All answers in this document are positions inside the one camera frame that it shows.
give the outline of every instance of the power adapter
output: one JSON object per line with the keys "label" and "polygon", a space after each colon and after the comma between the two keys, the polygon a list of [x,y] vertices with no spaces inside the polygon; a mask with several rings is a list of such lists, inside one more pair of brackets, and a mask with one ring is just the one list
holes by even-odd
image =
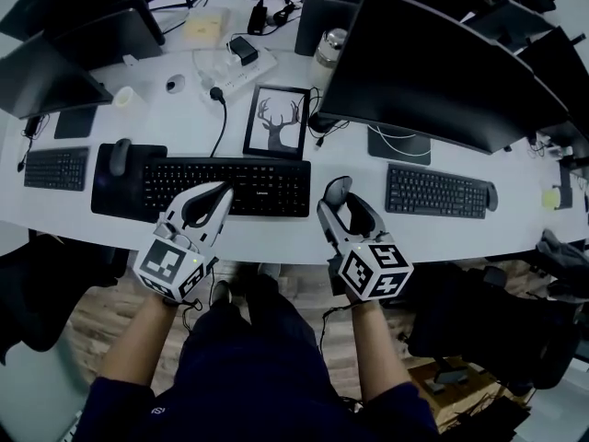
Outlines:
{"label": "power adapter", "polygon": [[266,14],[268,8],[264,6],[263,0],[260,0],[256,6],[251,10],[251,17],[249,17],[248,34],[259,36],[263,34],[266,26]]}
{"label": "power adapter", "polygon": [[258,59],[258,50],[241,36],[229,42],[229,49],[241,59],[241,65],[243,66],[251,64]]}

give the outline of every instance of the picture frame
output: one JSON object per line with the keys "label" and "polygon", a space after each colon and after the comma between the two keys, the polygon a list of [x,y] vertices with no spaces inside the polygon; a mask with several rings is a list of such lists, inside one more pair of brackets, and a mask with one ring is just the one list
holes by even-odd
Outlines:
{"label": "picture frame", "polygon": [[306,88],[256,85],[243,153],[302,160],[309,98]]}

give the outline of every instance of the sleeve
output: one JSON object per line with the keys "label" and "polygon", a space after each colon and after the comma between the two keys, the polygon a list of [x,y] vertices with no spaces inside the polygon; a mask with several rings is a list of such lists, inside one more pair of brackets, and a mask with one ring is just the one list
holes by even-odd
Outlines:
{"label": "sleeve", "polygon": [[386,440],[429,441],[439,438],[427,401],[412,383],[385,391],[369,401],[357,417],[359,422]]}
{"label": "sleeve", "polygon": [[90,388],[74,442],[123,440],[138,419],[147,414],[155,398],[148,387],[97,378]]}

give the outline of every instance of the keyboard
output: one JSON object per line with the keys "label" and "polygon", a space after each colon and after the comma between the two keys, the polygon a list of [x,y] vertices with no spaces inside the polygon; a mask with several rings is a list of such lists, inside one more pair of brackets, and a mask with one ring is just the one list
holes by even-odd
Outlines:
{"label": "keyboard", "polygon": [[144,207],[166,211],[178,193],[209,181],[233,185],[230,215],[309,216],[311,164],[276,159],[149,159],[144,165]]}
{"label": "keyboard", "polygon": [[88,152],[88,147],[29,152],[25,187],[82,192]]}
{"label": "keyboard", "polygon": [[487,181],[388,164],[389,213],[484,219]]}

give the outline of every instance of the forearm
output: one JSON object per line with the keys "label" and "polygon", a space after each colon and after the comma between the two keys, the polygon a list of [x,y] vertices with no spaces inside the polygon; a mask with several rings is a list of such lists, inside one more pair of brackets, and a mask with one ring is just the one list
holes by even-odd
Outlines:
{"label": "forearm", "polygon": [[160,296],[150,295],[129,327],[104,356],[102,377],[151,385],[157,361],[176,316],[176,308],[164,305]]}
{"label": "forearm", "polygon": [[352,323],[364,402],[410,381],[378,302],[370,301],[353,308]]}

